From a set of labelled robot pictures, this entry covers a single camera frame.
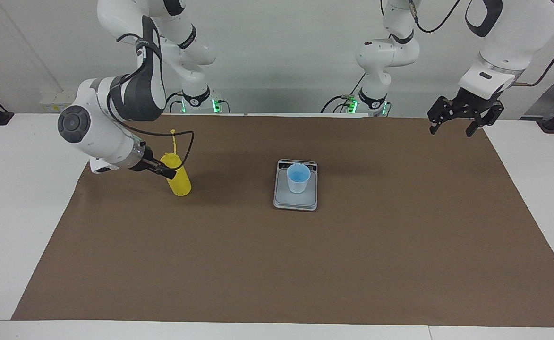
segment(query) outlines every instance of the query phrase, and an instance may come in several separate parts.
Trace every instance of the yellow squeeze bottle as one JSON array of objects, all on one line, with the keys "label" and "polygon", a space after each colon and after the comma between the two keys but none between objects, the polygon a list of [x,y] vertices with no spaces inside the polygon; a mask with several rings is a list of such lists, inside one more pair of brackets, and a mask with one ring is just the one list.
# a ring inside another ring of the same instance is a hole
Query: yellow squeeze bottle
[{"label": "yellow squeeze bottle", "polygon": [[[180,157],[178,157],[178,155],[176,154],[176,137],[172,136],[172,140],[174,141],[174,153],[165,153],[164,157],[162,157],[160,161],[164,163],[165,166],[175,169],[182,164],[182,161],[180,160]],[[174,195],[179,197],[188,195],[192,189],[191,181],[188,179],[187,171],[184,169],[184,167],[178,169],[174,179],[168,179],[167,183],[170,185],[171,191],[174,193]]]}]

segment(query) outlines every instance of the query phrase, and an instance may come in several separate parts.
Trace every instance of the scale platform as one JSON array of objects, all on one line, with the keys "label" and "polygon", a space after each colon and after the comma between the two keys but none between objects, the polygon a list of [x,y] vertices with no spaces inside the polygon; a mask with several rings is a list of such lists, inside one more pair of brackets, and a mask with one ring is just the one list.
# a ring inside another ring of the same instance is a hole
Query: scale platform
[{"label": "scale platform", "polygon": [[[294,194],[287,184],[287,168],[295,163],[308,166],[311,170],[311,178],[307,189],[301,194]],[[277,177],[275,180],[274,206],[278,209],[315,211],[318,199],[318,166],[313,161],[281,160],[277,164]]]}]

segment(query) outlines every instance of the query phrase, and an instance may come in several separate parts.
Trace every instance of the table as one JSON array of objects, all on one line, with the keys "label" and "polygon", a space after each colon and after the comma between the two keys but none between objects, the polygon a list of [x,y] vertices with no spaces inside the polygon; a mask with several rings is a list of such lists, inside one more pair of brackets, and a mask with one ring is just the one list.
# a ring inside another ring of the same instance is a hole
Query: table
[{"label": "table", "polygon": [[[51,114],[22,114],[7,127],[0,127],[0,320],[10,319],[86,166],[87,157],[56,133],[56,118]],[[543,134],[532,122],[502,121],[486,133],[554,250],[554,136]],[[103,332],[103,338],[127,335],[133,339],[139,338],[137,332],[156,333],[155,338],[181,334],[191,339],[252,339],[268,334],[275,339],[554,339],[554,329],[0,321],[0,339],[13,338],[14,334],[24,334],[24,338],[29,334],[32,339],[40,339],[42,334],[48,338],[57,334],[89,338],[86,334]]]}]

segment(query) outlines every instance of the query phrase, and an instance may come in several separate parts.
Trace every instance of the wall outlet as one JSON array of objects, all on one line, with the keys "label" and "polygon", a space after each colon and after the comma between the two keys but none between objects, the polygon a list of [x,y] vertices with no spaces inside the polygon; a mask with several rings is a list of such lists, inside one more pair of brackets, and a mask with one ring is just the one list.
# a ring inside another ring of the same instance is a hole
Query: wall outlet
[{"label": "wall outlet", "polygon": [[76,94],[70,92],[43,93],[40,105],[45,112],[57,113],[72,105],[75,99]]}]

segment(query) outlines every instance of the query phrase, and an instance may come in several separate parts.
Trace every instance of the white wall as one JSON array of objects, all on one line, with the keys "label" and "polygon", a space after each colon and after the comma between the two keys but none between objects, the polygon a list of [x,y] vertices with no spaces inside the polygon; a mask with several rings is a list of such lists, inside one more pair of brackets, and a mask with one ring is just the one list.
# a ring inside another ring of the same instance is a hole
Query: white wall
[{"label": "white wall", "polygon": [[[96,18],[96,0],[0,0],[31,46],[65,90],[82,80],[131,72],[131,46],[117,44]],[[435,26],[454,0],[424,1],[420,18]],[[478,54],[480,39],[466,28],[463,0],[451,20],[434,34],[417,32],[420,60],[392,69],[389,100],[394,116],[425,117],[439,95],[453,97],[457,83]],[[207,67],[210,86],[233,111],[316,112],[331,97],[350,92],[363,71],[354,51],[368,39],[387,37],[379,0],[189,0],[188,14],[219,47]],[[554,40],[523,76],[534,80],[554,55]],[[171,70],[166,87],[178,87]],[[505,118],[517,119],[554,82],[514,88],[502,97]],[[39,112],[40,91],[53,84],[22,58],[0,24],[0,99],[17,112]]]}]

